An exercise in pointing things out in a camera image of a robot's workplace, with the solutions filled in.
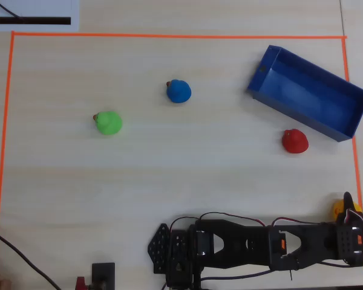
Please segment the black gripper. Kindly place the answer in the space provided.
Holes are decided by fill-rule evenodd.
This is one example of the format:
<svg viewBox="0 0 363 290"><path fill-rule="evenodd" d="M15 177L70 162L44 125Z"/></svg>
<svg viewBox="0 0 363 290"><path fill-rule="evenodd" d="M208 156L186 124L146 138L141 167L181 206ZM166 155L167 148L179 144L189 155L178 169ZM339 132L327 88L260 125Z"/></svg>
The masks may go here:
<svg viewBox="0 0 363 290"><path fill-rule="evenodd" d="M336 223L338 257L349 267L363 266L363 214L354 211L349 192L344 193L343 206L345 215Z"/></svg>

